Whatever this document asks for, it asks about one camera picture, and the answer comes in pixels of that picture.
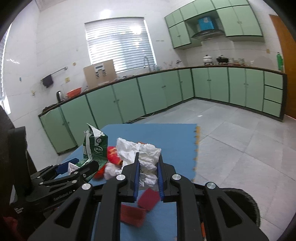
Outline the red plastic bag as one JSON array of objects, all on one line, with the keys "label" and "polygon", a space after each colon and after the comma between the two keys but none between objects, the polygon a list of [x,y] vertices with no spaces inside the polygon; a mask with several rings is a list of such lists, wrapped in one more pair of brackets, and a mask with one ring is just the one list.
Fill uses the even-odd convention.
[{"label": "red plastic bag", "polygon": [[102,168],[100,168],[95,175],[93,176],[93,179],[95,180],[100,180],[104,177],[104,170],[106,168],[106,165],[102,166]]}]

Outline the dark red scouring pad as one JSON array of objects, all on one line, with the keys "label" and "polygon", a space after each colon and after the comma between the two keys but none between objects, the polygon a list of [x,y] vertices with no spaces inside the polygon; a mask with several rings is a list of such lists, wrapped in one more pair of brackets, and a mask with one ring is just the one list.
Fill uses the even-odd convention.
[{"label": "dark red scouring pad", "polygon": [[144,224],[146,213],[143,208],[122,204],[120,221],[135,227],[141,227]]},{"label": "dark red scouring pad", "polygon": [[143,208],[146,211],[151,211],[159,201],[159,193],[149,188],[144,191],[144,193],[139,198],[137,204],[140,208]]}]

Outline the white tissue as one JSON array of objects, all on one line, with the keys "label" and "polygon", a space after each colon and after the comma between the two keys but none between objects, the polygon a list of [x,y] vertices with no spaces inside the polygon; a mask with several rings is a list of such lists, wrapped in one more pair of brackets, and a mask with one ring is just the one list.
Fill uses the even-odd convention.
[{"label": "white tissue", "polygon": [[121,174],[123,168],[133,164],[138,153],[140,167],[139,188],[146,190],[151,188],[158,191],[157,163],[161,155],[161,149],[152,144],[134,143],[123,138],[118,138],[116,142],[117,155],[122,160],[122,167],[116,170],[116,174]]}]

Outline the small white tissue ball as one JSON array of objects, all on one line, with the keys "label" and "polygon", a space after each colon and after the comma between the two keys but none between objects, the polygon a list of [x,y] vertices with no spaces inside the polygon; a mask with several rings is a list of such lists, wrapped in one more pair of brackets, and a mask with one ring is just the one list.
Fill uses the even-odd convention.
[{"label": "small white tissue ball", "polygon": [[109,180],[122,172],[122,165],[115,165],[111,162],[107,162],[104,169],[104,179]]}]

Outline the red paper cup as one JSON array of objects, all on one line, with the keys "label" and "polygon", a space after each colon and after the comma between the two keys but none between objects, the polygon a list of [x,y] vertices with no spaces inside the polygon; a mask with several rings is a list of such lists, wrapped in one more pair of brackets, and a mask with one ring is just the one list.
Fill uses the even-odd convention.
[{"label": "red paper cup", "polygon": [[108,146],[107,147],[107,159],[109,162],[116,166],[122,165],[122,160],[117,153],[117,149],[115,146]]}]

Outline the green lower kitchen cabinets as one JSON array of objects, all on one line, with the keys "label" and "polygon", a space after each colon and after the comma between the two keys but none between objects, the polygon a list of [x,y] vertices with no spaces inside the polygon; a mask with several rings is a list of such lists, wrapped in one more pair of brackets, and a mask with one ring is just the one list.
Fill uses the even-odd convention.
[{"label": "green lower kitchen cabinets", "polygon": [[244,108],[282,120],[287,76],[252,67],[193,67],[125,78],[83,92],[40,115],[57,154],[83,143],[88,125],[131,123],[198,98]]}]

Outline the green kitchen cabinets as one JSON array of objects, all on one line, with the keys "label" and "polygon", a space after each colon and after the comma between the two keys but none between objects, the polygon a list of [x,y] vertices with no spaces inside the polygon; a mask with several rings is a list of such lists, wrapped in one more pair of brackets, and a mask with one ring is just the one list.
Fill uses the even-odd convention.
[{"label": "green kitchen cabinets", "polygon": [[191,37],[201,32],[198,20],[205,16],[211,17],[215,29],[224,31],[225,36],[220,37],[264,42],[260,24],[248,1],[192,1],[165,16],[173,48],[202,46],[204,41]]},{"label": "green kitchen cabinets", "polygon": [[88,125],[131,123],[198,98],[244,108],[282,120],[287,76],[252,67],[193,67],[125,78],[83,92],[40,115],[57,154],[83,143]]}]

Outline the chrome kitchen faucet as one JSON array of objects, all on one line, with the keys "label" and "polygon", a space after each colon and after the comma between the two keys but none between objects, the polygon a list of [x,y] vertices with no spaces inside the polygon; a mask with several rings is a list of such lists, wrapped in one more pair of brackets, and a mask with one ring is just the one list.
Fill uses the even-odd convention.
[{"label": "chrome kitchen faucet", "polygon": [[148,68],[149,72],[151,72],[151,65],[147,56],[144,57],[144,68]]}]

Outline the green upper kitchen cabinets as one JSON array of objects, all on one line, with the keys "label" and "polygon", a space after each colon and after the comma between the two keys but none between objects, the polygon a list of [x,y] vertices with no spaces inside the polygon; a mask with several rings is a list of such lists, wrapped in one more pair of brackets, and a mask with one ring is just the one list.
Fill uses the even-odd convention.
[{"label": "green upper kitchen cabinets", "polygon": [[205,16],[211,17],[215,29],[224,31],[225,36],[220,37],[264,42],[260,24],[248,1],[192,1],[165,16],[173,48],[202,46],[204,41],[191,37],[201,32],[198,20]]}]

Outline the orange plastic basin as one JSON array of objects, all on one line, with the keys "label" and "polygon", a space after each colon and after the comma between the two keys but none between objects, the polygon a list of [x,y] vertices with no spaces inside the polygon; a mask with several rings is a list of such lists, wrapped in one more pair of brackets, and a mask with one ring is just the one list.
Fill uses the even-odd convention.
[{"label": "orange plastic basin", "polygon": [[81,87],[73,89],[73,90],[67,92],[66,95],[68,98],[73,98],[75,96],[78,96],[81,93],[81,89],[82,89]]}]

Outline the cardboard box with label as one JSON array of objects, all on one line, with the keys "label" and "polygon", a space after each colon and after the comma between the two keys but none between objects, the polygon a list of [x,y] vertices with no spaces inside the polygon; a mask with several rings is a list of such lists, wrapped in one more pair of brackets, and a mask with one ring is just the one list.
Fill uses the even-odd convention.
[{"label": "cardboard box with label", "polygon": [[113,60],[99,62],[83,68],[88,89],[93,89],[117,78]]}]

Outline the white cooking pot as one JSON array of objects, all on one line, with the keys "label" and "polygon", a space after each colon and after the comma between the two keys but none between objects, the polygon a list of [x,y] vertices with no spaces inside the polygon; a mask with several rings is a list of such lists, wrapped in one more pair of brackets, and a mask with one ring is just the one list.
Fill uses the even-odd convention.
[{"label": "white cooking pot", "polygon": [[203,63],[204,63],[204,65],[213,65],[214,64],[213,63],[213,58],[211,56],[209,56],[209,55],[206,54],[203,57]]}]

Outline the green bottle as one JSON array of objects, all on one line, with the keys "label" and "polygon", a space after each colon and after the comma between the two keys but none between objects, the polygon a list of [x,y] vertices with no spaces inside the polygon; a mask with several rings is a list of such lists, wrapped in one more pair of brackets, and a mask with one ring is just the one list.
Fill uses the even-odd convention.
[{"label": "green bottle", "polygon": [[283,72],[283,58],[282,58],[280,52],[277,52],[276,59],[277,59],[278,70],[280,72]]}]

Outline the brown wooden door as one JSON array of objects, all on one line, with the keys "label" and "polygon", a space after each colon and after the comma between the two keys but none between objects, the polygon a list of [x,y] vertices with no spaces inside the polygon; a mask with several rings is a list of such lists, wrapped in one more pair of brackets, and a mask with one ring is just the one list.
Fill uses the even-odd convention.
[{"label": "brown wooden door", "polygon": [[275,27],[283,55],[283,64],[287,74],[287,102],[285,114],[295,118],[295,40],[279,16],[269,15]]}]

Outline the blue box above hood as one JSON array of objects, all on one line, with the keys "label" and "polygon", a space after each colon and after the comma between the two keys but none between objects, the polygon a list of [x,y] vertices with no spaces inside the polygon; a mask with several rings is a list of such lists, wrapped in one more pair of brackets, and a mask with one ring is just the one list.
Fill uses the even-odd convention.
[{"label": "blue box above hood", "polygon": [[201,31],[207,31],[207,30],[214,30],[215,29],[215,26],[214,26],[213,21],[212,21],[210,16],[205,16],[203,18],[200,18],[198,20],[198,24],[199,24],[199,27],[200,27]]}]

